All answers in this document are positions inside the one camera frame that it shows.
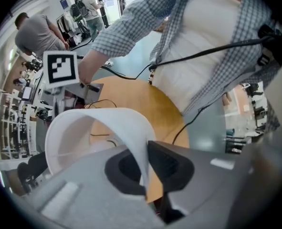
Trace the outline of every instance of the plaid shirt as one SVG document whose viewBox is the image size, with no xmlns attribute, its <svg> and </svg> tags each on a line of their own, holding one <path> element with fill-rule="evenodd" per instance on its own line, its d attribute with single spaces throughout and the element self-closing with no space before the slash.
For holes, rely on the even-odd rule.
<svg viewBox="0 0 282 229">
<path fill-rule="evenodd" d="M 127 6 L 120 19 L 99 33 L 92 49 L 109 57 L 125 56 L 137 41 L 157 28 L 164 18 L 169 16 L 161 40 L 150 54 L 151 64 L 159 64 L 163 61 L 163 52 L 168 49 L 180 28 L 187 2 L 188 0 L 135 0 Z M 257 39 L 258 30 L 264 24 L 275 29 L 278 23 L 271 19 L 271 14 L 271 10 L 262 0 L 241 0 L 231 43 Z M 262 45 L 228 49 L 220 64 L 215 66 L 212 78 L 191 99 L 183 114 L 195 114 L 240 83 L 263 81 L 265 88 L 276 75 L 279 65 L 270 60 L 266 66 L 259 66 L 257 61 L 262 52 Z M 266 131 L 275 130 L 279 126 L 270 104 L 267 119 Z"/>
</svg>

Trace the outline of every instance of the wooden table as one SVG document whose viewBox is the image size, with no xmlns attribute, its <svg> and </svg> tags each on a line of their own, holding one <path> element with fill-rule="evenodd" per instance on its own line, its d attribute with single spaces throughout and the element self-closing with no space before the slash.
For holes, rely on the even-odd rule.
<svg viewBox="0 0 282 229">
<path fill-rule="evenodd" d="M 94 81 L 103 83 L 103 89 L 99 100 L 109 99 L 117 107 L 125 107 L 138 111 L 151 123 L 157 141 L 172 143 L 175 135 L 184 126 L 183 118 L 179 110 L 171 100 L 159 89 L 150 86 L 143 80 L 125 80 L 117 76 L 108 76 Z M 90 108 L 113 108 L 110 101 L 101 101 Z M 91 134 L 111 134 L 111 130 L 98 121 L 95 121 Z M 92 136 L 91 142 L 106 139 L 106 136 Z M 186 129 L 176 140 L 176 145 L 189 147 L 188 133 Z M 152 202 L 162 197 L 162 184 L 152 171 L 150 185 L 147 193 L 147 202 Z"/>
</svg>

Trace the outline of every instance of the floor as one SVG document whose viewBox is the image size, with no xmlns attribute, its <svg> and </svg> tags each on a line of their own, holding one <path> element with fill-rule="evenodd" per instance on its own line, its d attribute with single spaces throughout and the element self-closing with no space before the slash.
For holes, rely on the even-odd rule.
<svg viewBox="0 0 282 229">
<path fill-rule="evenodd" d="M 140 40 L 132 51 L 125 57 L 112 58 L 114 62 L 112 70 L 125 74 L 126 76 L 137 76 L 145 66 L 149 64 L 149 54 L 159 42 L 161 34 L 159 32 L 151 32 L 148 36 Z M 91 43 L 78 48 L 78 55 L 86 55 L 91 48 Z M 93 80 L 112 75 L 106 70 L 99 70 Z M 139 79 L 147 80 L 149 77 L 149 71 L 145 70 Z M 184 118 L 187 123 L 191 121 L 191 117 Z M 40 139 L 45 139 L 46 127 L 42 123 L 38 123 L 37 134 L 40 135 Z M 209 108 L 204 110 L 196 119 L 196 121 L 187 127 L 190 147 L 194 149 L 200 149 L 205 151 L 224 153 L 225 150 L 225 131 L 226 123 L 224 118 L 224 110 L 222 101 L 218 100 Z M 42 149 L 44 143 L 38 143 L 40 149 Z"/>
</svg>

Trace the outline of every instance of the table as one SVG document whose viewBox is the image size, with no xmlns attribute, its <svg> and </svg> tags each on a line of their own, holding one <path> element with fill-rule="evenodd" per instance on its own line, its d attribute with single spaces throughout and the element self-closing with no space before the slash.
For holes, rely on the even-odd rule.
<svg viewBox="0 0 282 229">
<path fill-rule="evenodd" d="M 177 132 L 185 125 L 179 110 L 171 100 L 159 89 L 150 86 L 143 80 L 125 80 L 117 76 L 108 76 L 94 81 L 93 83 L 103 83 L 103 89 L 99 100 L 109 99 L 117 107 L 125 107 L 138 111 L 144 115 L 151 123 L 157 141 L 172 143 Z M 110 101 L 102 101 L 93 104 L 90 108 L 113 108 Z M 107 127 L 95 121 L 91 134 L 101 135 L 112 133 Z M 106 139 L 106 136 L 92 136 L 91 142 Z M 176 140 L 176 145 L 189 147 L 188 133 L 186 129 L 182 131 Z M 147 193 L 147 202 L 152 202 L 162 197 L 162 184 L 152 171 L 150 174 L 150 185 Z"/>
</svg>

